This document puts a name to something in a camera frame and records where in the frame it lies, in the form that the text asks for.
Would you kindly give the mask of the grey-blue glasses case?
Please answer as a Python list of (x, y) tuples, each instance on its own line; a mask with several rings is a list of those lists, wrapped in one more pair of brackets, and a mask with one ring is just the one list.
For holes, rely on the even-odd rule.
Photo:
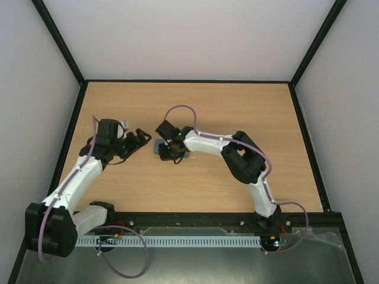
[[(157, 138), (157, 139), (155, 140), (155, 142), (154, 142), (154, 146), (153, 146), (153, 152), (154, 152), (155, 155), (158, 155), (158, 154), (159, 154), (159, 145), (160, 145), (160, 144), (164, 144), (164, 143), (165, 143), (165, 141), (164, 141), (163, 139), (161, 139), (161, 138)], [(190, 155), (190, 153), (186, 151), (186, 152), (184, 153), (184, 158), (188, 158), (189, 155)]]

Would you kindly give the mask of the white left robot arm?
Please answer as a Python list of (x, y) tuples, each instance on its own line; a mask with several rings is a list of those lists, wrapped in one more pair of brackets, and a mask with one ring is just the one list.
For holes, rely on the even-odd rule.
[(110, 221), (114, 206), (92, 202), (85, 210), (74, 210), (91, 183), (115, 157), (124, 163), (144, 147), (152, 136), (142, 129), (128, 130), (127, 121), (92, 119), (92, 136), (81, 148), (75, 165), (57, 188), (40, 203), (25, 210), (25, 242), (40, 261), (51, 256), (67, 257), (78, 237)]

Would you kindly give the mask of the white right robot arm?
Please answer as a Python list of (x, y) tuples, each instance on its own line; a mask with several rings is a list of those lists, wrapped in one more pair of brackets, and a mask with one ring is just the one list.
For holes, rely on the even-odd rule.
[(243, 131), (233, 135), (204, 133), (194, 127), (174, 127), (164, 120), (156, 129), (163, 143), (158, 145), (161, 160), (181, 159), (185, 153), (202, 152), (223, 158), (232, 176), (245, 184), (254, 201), (255, 222), (262, 230), (272, 231), (279, 224), (280, 206), (272, 198), (267, 176), (271, 164), (264, 153)]

